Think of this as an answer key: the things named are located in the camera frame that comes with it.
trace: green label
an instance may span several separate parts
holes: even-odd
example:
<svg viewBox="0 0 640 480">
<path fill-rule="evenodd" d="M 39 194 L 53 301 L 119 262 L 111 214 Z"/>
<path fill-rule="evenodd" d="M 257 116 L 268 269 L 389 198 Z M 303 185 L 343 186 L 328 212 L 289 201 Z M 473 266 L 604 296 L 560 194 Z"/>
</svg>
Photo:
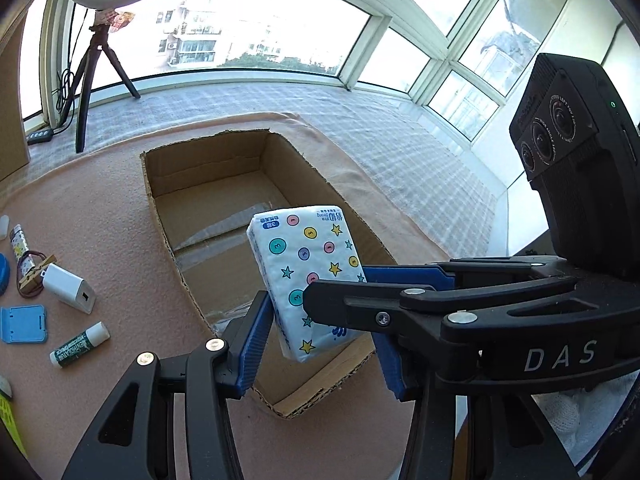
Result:
<svg viewBox="0 0 640 480">
<path fill-rule="evenodd" d="M 86 332 L 82 332 L 79 336 L 58 348 L 54 352 L 54 357 L 60 366 L 65 367 L 93 348 L 94 346 L 86 336 Z"/>
</svg>

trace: camera lens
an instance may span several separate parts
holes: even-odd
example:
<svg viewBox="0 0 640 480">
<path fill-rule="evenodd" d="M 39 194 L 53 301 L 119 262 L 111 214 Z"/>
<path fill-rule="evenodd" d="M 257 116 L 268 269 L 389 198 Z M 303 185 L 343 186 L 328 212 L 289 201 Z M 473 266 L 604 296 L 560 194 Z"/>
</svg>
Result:
<svg viewBox="0 0 640 480">
<path fill-rule="evenodd" d="M 533 152 L 526 142 L 523 142 L 520 146 L 520 155 L 522 156 L 522 162 L 525 168 L 527 168 L 529 171 L 533 171 L 536 162 L 533 159 Z"/>
<path fill-rule="evenodd" d="M 561 139 L 571 141 L 575 135 L 574 114 L 567 102 L 560 96 L 553 96 L 550 105 L 551 120 Z"/>
<path fill-rule="evenodd" d="M 536 145 L 540 158 L 543 162 L 550 163 L 556 154 L 556 150 L 549 130 L 541 121 L 535 120 L 532 126 L 532 133 L 533 143 Z"/>
</svg>

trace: white window frame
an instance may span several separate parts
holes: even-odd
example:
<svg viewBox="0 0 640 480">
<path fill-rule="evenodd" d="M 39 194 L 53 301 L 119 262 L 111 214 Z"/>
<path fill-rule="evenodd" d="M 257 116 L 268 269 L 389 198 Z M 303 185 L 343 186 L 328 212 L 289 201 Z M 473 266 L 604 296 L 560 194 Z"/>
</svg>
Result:
<svg viewBox="0 0 640 480">
<path fill-rule="evenodd" d="M 427 14 L 413 0 L 344 1 L 363 10 L 370 15 L 370 18 L 367 20 L 367 23 L 336 76 L 271 70 L 267 72 L 261 70 L 238 71 L 213 69 L 188 73 L 167 73 L 139 78 L 135 80 L 136 88 L 138 88 L 140 92 L 150 92 L 169 86 L 175 87 L 176 85 L 186 86 L 229 81 L 281 81 L 325 84 L 330 86 L 343 86 L 347 90 L 357 88 L 366 91 L 380 92 L 389 96 L 410 99 L 415 104 L 424 106 L 424 113 L 447 132 L 456 143 L 463 148 L 470 148 L 473 143 L 481 137 L 482 131 L 488 127 L 492 118 L 489 118 L 482 130 L 475 136 L 474 140 L 469 141 L 452 126 L 452 124 L 427 108 L 426 104 L 429 103 L 438 91 L 450 70 L 454 70 L 464 79 L 468 80 L 498 105 L 498 109 L 492 117 L 495 117 L 498 111 L 506 104 L 511 91 L 507 96 L 503 96 L 493 86 L 484 81 L 484 79 L 459 63 L 463 52 L 471 43 L 476 32 L 480 29 L 498 0 L 470 0 L 446 36 L 441 33 Z M 66 67 L 67 64 L 66 53 L 72 6 L 73 2 L 70 0 L 47 0 L 40 43 L 41 54 L 45 52 L 48 53 L 47 56 L 40 56 L 40 80 L 43 103 L 41 122 L 44 123 L 56 124 L 58 122 L 58 114 L 51 93 L 57 85 L 57 73 L 61 72 L 62 68 Z M 567 4 L 565 4 L 564 9 L 560 13 L 560 17 L 558 17 L 554 27 L 545 38 L 543 45 L 553 34 L 558 22 L 561 21 L 566 7 Z M 375 51 L 382 36 L 389 27 L 393 28 L 398 34 L 401 34 L 430 58 L 407 94 L 358 81 L 373 51 Z M 115 84 L 93 91 L 90 104 L 93 106 L 101 102 L 123 98 L 127 95 L 129 95 L 129 93 L 122 84 Z M 30 121 L 33 124 L 35 120 L 36 118 L 32 118 Z"/>
</svg>

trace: black tripod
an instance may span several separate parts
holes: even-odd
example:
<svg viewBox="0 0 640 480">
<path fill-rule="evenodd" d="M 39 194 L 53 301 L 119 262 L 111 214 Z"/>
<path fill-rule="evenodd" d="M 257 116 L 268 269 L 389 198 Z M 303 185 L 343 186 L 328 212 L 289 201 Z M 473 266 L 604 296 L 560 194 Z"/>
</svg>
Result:
<svg viewBox="0 0 640 480">
<path fill-rule="evenodd" d="M 136 99 L 140 99 L 140 94 L 136 90 L 136 87 L 133 86 L 131 79 L 127 76 L 127 73 L 124 72 L 120 61 L 118 60 L 118 56 L 116 53 L 109 47 L 108 38 L 109 38 L 109 24 L 101 24 L 101 25 L 93 25 L 89 27 L 89 30 L 93 31 L 94 35 L 91 38 L 91 43 L 89 44 L 89 48 L 82 56 L 80 60 L 80 65 L 78 65 L 78 70 L 74 75 L 74 80 L 71 83 L 71 90 L 66 98 L 65 106 L 60 113 L 60 122 L 58 127 L 62 126 L 66 122 L 66 118 L 68 118 L 69 112 L 71 110 L 71 106 L 73 105 L 74 99 L 76 97 L 76 90 L 78 89 L 78 85 L 80 84 L 80 80 L 84 75 L 84 81 L 82 82 L 82 92 L 80 94 L 80 107 L 78 110 L 78 124 L 76 126 L 76 153 L 82 153 L 84 151 L 84 136 L 86 133 L 86 116 L 89 112 L 89 99 L 91 98 L 91 86 L 94 81 L 95 75 L 95 67 L 98 64 L 98 58 L 100 57 L 100 52 L 104 52 L 107 56 L 107 59 L 111 62 L 111 65 L 114 67 L 115 71 L 122 79 L 122 82 L 125 84 L 131 95 Z"/>
</svg>

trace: tissue pack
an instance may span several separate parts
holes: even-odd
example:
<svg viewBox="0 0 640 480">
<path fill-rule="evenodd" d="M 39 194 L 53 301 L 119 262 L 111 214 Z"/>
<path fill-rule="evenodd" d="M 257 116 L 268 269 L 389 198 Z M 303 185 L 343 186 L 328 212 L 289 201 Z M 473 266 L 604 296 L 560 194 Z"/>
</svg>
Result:
<svg viewBox="0 0 640 480">
<path fill-rule="evenodd" d="M 254 215 L 247 229 L 273 301 L 283 354 L 304 362 L 360 335 L 314 323 L 302 293 L 315 280 L 364 282 L 349 228 L 338 206 L 306 206 Z"/>
</svg>

